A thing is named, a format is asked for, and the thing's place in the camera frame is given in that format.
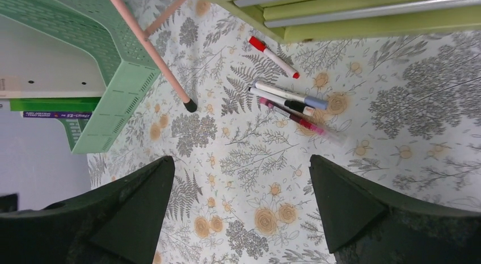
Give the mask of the yellow-green drawer cabinet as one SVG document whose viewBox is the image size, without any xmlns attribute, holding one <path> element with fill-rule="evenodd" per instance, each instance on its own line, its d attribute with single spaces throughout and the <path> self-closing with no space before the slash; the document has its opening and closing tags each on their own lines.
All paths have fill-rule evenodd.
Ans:
<svg viewBox="0 0 481 264">
<path fill-rule="evenodd" d="M 279 43 L 480 29 L 480 0 L 207 0 Z"/>
</svg>

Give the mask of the black capped marker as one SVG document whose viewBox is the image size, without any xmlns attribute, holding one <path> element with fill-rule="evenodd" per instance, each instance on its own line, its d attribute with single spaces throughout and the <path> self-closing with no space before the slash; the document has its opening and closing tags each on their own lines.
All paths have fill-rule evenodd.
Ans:
<svg viewBox="0 0 481 264">
<path fill-rule="evenodd" d="M 315 112 L 314 108 L 312 108 L 310 106 L 307 106 L 304 103 L 296 101 L 296 100 L 285 99 L 285 98 L 282 98 L 282 97 L 279 97 L 277 95 L 268 93 L 266 91 L 260 90 L 260 89 L 255 88 L 255 87 L 249 87 L 248 90 L 252 94 L 255 94 L 259 97 L 268 99 L 272 102 L 278 103 L 280 105 L 283 105 L 284 107 L 287 107 L 287 108 L 289 108 L 293 111 L 296 111 L 296 112 L 303 113 L 304 115 L 307 115 L 307 116 L 313 116 L 313 114 Z"/>
</svg>

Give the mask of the red transparent pen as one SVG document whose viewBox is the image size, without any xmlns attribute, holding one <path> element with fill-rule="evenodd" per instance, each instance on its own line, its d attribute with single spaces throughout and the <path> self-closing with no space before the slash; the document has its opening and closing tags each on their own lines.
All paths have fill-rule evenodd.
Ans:
<svg viewBox="0 0 481 264">
<path fill-rule="evenodd" d="M 300 116 L 295 115 L 289 112 L 288 110 L 282 108 L 280 105 L 278 105 L 277 103 L 274 103 L 269 99 L 261 97 L 260 103 L 274 110 L 275 112 L 288 117 L 290 120 L 293 120 L 294 122 L 299 124 L 301 127 L 306 128 L 308 131 L 314 132 L 316 135 L 319 135 L 320 137 L 325 138 L 328 141 L 338 146 L 343 146 L 345 143 L 345 138 L 340 133 L 333 132 L 328 128 L 323 128 L 319 125 L 309 122 L 301 118 Z"/>
</svg>

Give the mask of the white binder folder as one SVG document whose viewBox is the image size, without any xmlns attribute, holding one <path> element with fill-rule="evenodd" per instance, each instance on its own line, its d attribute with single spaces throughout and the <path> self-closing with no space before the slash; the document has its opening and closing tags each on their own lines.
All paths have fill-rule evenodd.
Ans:
<svg viewBox="0 0 481 264">
<path fill-rule="evenodd" d="M 1 98 L 100 97 L 106 85 L 79 48 L 1 17 Z"/>
</svg>

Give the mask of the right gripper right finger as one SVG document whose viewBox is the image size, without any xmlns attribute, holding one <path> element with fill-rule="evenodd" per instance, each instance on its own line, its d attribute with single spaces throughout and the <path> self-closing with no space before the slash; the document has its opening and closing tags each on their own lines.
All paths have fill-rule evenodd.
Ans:
<svg viewBox="0 0 481 264">
<path fill-rule="evenodd" d="M 419 200 L 313 155 L 310 176 L 337 263 L 479 263 L 480 213 Z"/>
</svg>

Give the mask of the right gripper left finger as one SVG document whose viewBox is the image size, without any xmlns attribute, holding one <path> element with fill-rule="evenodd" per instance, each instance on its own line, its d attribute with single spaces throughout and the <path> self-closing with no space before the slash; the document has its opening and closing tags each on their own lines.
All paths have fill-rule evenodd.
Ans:
<svg viewBox="0 0 481 264">
<path fill-rule="evenodd" d="M 152 263 L 175 176 L 161 157 L 40 210 L 1 195 L 2 263 Z"/>
</svg>

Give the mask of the green plastic folder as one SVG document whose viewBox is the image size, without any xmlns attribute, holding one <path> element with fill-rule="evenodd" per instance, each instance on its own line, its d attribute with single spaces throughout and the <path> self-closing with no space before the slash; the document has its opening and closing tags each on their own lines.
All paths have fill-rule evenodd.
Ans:
<svg viewBox="0 0 481 264">
<path fill-rule="evenodd" d="M 11 111 L 92 112 L 100 97 L 10 99 Z"/>
</svg>

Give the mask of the purple Treehouse book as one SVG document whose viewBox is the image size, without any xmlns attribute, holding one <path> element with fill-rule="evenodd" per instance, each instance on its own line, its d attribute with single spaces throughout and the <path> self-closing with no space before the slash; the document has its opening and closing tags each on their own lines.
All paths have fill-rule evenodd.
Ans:
<svg viewBox="0 0 481 264">
<path fill-rule="evenodd" d="M 23 118 L 44 118 L 44 119 L 89 119 L 92 112 L 54 112 L 54 111 L 21 111 Z"/>
</svg>

